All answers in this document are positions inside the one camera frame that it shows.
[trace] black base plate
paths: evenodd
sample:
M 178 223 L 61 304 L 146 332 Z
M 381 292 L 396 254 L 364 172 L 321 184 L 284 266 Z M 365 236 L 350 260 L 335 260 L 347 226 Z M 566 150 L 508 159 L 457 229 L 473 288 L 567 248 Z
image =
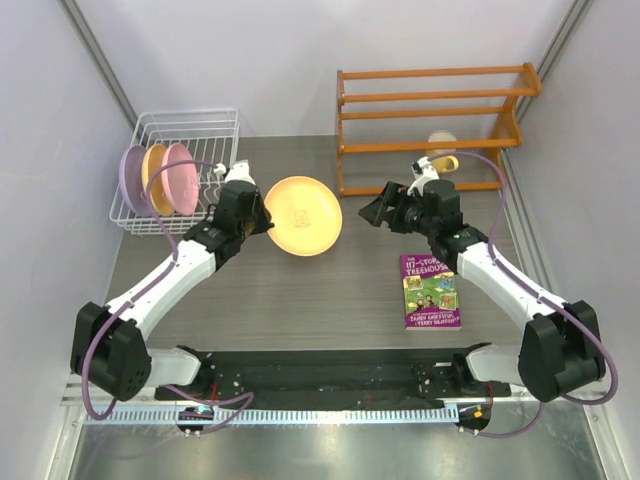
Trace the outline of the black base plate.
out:
M 460 385 L 450 362 L 465 349 L 212 352 L 219 398 L 252 391 L 250 408 L 262 410 L 412 410 L 439 408 L 443 400 L 486 397 L 487 384 Z M 491 382 L 494 397 L 511 395 Z M 210 390 L 201 392 L 210 398 Z M 174 400 L 164 389 L 158 400 Z

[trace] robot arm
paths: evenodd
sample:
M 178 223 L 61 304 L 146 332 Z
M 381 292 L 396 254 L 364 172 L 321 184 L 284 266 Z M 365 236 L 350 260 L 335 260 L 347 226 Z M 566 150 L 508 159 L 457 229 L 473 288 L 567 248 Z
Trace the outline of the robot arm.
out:
M 495 250 L 494 260 L 487 237 L 463 223 L 454 184 L 440 180 L 426 157 L 413 164 L 413 172 L 410 187 L 388 182 L 360 216 L 376 227 L 386 222 L 392 232 L 427 237 L 433 255 L 482 289 L 523 333 L 519 346 L 471 348 L 465 358 L 466 375 L 476 381 L 524 385 L 543 402 L 602 378 L 605 364 L 600 352 L 540 299 L 562 305 L 599 338 L 593 309 L 582 301 L 568 304 L 546 291 Z
M 225 175 L 213 216 L 194 225 L 169 256 L 123 295 L 100 307 L 88 303 L 78 313 L 71 369 L 81 374 L 84 357 L 98 329 L 126 308 L 103 337 L 91 360 L 89 380 L 121 401 L 143 387 L 176 384 L 192 391 L 208 387 L 206 359 L 186 347 L 147 349 L 145 342 L 164 315 L 202 280 L 217 272 L 240 251 L 250 235 L 273 226 L 271 215 L 249 174 L 246 161 Z

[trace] children's book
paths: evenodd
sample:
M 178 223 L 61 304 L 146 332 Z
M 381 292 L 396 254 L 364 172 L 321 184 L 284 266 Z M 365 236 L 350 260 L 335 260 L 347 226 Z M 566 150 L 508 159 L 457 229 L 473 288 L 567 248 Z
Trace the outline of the children's book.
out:
M 459 330 L 460 306 L 454 273 L 433 255 L 402 255 L 405 327 Z

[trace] orange wooden rack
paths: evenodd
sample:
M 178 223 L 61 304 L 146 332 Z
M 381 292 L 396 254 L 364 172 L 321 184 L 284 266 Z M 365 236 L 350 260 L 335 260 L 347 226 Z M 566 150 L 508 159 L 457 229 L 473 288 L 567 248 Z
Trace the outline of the orange wooden rack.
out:
M 345 83 L 355 80 L 375 80 L 389 78 L 446 77 L 459 75 L 497 75 L 515 74 L 516 80 L 510 88 L 424 91 L 404 93 L 374 93 L 350 95 L 345 93 Z M 406 152 L 438 149 L 484 149 L 487 156 L 504 171 L 501 150 L 517 147 L 522 143 L 522 133 L 516 120 L 515 108 L 520 97 L 535 97 L 540 94 L 540 78 L 531 63 L 506 67 L 472 68 L 435 68 L 427 70 L 395 70 L 380 72 L 343 72 L 338 71 L 338 154 L 336 158 L 338 185 L 342 196 L 378 195 L 382 186 L 349 188 L 345 186 L 342 170 L 343 156 L 357 153 Z M 416 100 L 471 99 L 486 97 L 504 97 L 499 107 L 456 107 L 437 109 L 359 111 L 344 112 L 346 104 L 379 103 Z M 400 142 L 400 143 L 345 143 L 344 122 L 357 120 L 382 120 L 393 118 L 438 117 L 450 115 L 495 115 L 496 120 L 489 138 L 456 140 L 452 142 Z M 491 182 L 459 183 L 460 191 L 497 190 L 501 188 L 499 177 Z

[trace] wooden table surface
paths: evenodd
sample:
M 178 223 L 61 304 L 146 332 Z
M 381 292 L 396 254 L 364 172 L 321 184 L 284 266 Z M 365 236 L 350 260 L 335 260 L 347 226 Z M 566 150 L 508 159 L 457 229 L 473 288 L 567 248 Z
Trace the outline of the wooden table surface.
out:
M 291 175 L 315 177 L 336 191 L 332 137 L 242 139 L 238 159 L 252 162 L 263 194 Z M 416 154 L 359 156 L 347 181 L 410 183 Z M 465 164 L 454 180 L 486 175 Z M 268 235 L 249 238 L 242 251 L 176 305 L 148 345 L 199 350 L 294 350 L 463 347 L 481 341 L 519 343 L 520 333 L 477 287 L 457 278 L 463 327 L 457 332 L 406 331 L 400 283 L 401 254 L 429 253 L 424 237 L 373 228 L 357 215 L 372 199 L 340 199 L 344 221 L 337 243 L 311 258 L 294 257 Z M 461 194 L 465 221 L 488 233 L 499 206 L 497 192 Z M 498 249 L 518 264 L 506 223 Z M 108 298 L 135 285 L 169 254 L 162 236 L 125 234 Z

